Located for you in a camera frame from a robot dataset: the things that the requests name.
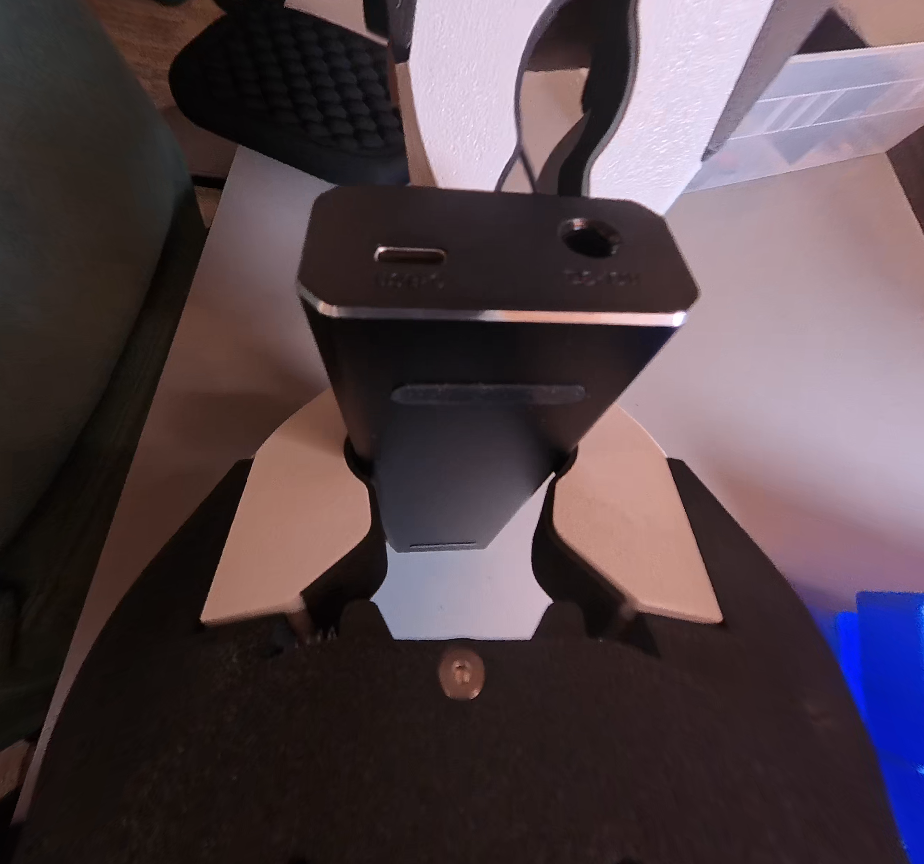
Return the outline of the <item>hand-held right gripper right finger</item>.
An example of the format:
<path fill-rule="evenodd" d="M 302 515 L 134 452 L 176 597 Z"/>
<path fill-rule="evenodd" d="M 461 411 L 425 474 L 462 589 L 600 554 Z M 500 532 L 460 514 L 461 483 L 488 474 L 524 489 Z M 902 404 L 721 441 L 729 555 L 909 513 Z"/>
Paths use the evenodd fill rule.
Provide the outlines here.
<path fill-rule="evenodd" d="M 549 483 L 532 569 L 588 627 L 635 614 L 702 625 L 722 610 L 664 450 L 614 403 Z"/>

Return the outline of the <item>black multi-port usb hub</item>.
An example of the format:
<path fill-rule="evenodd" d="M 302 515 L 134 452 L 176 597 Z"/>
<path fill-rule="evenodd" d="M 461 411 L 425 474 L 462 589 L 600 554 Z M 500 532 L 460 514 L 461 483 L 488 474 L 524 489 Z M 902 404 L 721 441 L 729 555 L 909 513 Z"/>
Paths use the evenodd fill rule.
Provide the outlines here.
<path fill-rule="evenodd" d="M 315 201 L 297 292 L 399 553 L 486 548 L 699 299 L 639 203 L 384 186 Z"/>

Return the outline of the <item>black forearm pad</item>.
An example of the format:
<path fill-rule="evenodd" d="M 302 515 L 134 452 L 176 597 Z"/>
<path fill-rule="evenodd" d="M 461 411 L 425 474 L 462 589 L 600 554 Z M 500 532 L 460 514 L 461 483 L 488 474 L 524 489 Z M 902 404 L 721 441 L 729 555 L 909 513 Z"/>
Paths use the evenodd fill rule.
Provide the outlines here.
<path fill-rule="evenodd" d="M 384 44 L 284 0 L 213 1 L 168 73 L 186 119 L 336 186 L 409 184 Z"/>

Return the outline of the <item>black flat box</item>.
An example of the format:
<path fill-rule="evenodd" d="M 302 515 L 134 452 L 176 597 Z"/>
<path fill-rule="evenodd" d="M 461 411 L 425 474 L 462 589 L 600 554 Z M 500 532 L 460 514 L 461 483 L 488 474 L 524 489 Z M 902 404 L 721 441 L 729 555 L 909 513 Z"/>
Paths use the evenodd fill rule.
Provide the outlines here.
<path fill-rule="evenodd" d="M 834 9 L 829 9 L 802 42 L 796 54 L 845 52 L 868 47 L 868 43 Z"/>

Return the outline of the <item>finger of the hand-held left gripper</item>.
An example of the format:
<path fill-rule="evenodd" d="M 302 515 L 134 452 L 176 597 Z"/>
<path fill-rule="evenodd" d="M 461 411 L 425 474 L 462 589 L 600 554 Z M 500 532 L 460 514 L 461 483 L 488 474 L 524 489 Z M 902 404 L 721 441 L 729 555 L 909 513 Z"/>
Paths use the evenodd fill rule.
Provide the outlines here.
<path fill-rule="evenodd" d="M 834 0 L 603 0 L 563 196 L 664 214 Z"/>
<path fill-rule="evenodd" d="M 410 54 L 396 65 L 413 185 L 502 185 L 519 146 L 523 58 L 555 1 L 416 0 Z"/>

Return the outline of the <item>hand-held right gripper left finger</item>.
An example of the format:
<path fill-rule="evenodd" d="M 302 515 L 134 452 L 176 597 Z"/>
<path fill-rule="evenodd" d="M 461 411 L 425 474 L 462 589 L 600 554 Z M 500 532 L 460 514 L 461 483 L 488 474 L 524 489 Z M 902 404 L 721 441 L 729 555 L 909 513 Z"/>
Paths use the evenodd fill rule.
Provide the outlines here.
<path fill-rule="evenodd" d="M 315 630 L 338 629 L 344 608 L 370 600 L 387 567 L 374 488 L 325 391 L 253 457 L 201 621 L 305 614 Z"/>

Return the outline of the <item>clear plastic bin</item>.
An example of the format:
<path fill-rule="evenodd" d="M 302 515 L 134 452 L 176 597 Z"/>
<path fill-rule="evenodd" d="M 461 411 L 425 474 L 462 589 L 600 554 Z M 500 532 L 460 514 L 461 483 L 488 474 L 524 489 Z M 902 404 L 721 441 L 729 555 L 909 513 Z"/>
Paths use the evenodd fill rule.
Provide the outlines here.
<path fill-rule="evenodd" d="M 922 41 L 799 54 L 686 193 L 884 154 L 922 124 Z"/>

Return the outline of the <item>blue plastic bin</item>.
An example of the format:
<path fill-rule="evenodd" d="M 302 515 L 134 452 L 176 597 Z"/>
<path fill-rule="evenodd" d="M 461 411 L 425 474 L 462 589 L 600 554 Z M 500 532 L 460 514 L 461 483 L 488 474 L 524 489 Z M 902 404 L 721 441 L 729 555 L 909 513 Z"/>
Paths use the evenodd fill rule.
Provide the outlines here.
<path fill-rule="evenodd" d="M 871 738 L 910 862 L 923 861 L 923 595 L 861 592 L 809 610 Z"/>

